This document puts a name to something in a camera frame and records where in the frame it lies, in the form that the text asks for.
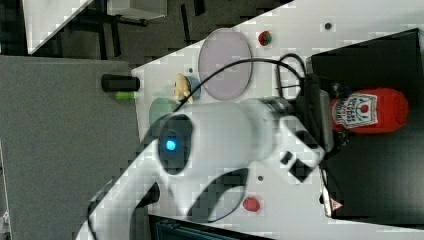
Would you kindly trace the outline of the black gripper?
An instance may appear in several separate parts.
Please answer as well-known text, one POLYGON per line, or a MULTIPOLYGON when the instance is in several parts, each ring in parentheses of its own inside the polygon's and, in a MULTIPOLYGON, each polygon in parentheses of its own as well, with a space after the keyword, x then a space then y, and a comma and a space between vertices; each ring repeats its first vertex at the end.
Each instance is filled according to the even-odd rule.
POLYGON ((311 138, 328 154, 334 154, 345 144, 349 135, 345 130, 334 130, 331 123, 330 94, 321 88, 315 74, 307 74, 300 81, 296 110, 311 138))

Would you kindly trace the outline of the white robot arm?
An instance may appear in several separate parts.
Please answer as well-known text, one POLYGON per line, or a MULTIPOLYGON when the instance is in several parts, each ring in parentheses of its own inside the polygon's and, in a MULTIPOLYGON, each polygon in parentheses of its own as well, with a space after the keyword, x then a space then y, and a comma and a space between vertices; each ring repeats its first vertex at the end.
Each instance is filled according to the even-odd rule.
POLYGON ((196 223, 238 208, 254 163, 289 185, 305 183, 334 147, 330 103, 309 75, 293 100, 193 104, 157 119, 137 157, 91 200, 75 240, 130 240, 133 212, 158 181, 182 217, 196 223))

